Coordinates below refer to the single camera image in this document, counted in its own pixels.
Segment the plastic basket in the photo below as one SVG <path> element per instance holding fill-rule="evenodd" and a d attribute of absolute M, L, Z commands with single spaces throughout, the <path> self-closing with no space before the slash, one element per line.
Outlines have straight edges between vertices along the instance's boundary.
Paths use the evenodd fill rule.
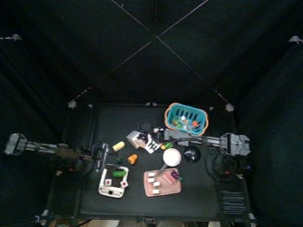
<path fill-rule="evenodd" d="M 172 103 L 164 114 L 168 129 L 201 135 L 208 127 L 208 117 L 204 110 Z"/>

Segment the toy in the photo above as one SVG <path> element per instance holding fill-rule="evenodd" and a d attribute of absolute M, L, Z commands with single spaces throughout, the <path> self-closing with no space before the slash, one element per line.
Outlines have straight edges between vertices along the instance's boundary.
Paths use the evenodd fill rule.
<path fill-rule="evenodd" d="M 114 144 L 111 146 L 113 151 L 115 152 L 117 150 L 120 150 L 124 147 L 124 145 L 125 145 L 124 142 L 118 142 L 117 144 Z"/>
<path fill-rule="evenodd" d="M 172 177 L 173 177 L 176 180 L 178 180 L 178 181 L 182 180 L 182 178 L 178 176 L 178 174 L 176 173 L 176 171 L 172 171 L 170 175 L 172 175 Z"/>
<path fill-rule="evenodd" d="M 128 163 L 129 163 L 130 165 L 133 165 L 133 164 L 136 163 L 136 161 L 137 161 L 137 155 L 133 154 L 133 155 L 130 155 L 130 156 L 128 157 Z"/>
<path fill-rule="evenodd" d="M 161 146 L 161 144 L 157 144 L 152 139 L 150 134 L 146 134 L 146 137 L 144 137 L 144 134 L 138 131 L 132 131 L 126 136 L 126 139 L 136 149 L 141 147 L 148 153 L 153 153 Z"/>
<path fill-rule="evenodd" d="M 98 180 L 98 193 L 111 198 L 120 198 L 128 186 L 126 178 L 128 168 L 106 164 Z"/>

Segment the black enclosure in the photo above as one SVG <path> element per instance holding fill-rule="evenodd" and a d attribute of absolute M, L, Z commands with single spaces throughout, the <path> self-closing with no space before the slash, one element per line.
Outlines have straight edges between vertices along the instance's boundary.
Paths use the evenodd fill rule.
<path fill-rule="evenodd" d="M 250 139 L 256 220 L 303 226 L 301 39 L 298 0 L 2 0 L 0 145 L 15 132 L 41 143 L 75 138 L 90 145 L 70 127 L 90 130 L 78 119 L 98 105 L 117 113 L 125 105 L 232 105 L 236 133 Z M 33 226 L 51 161 L 1 156 L 0 171 L 0 225 Z"/>

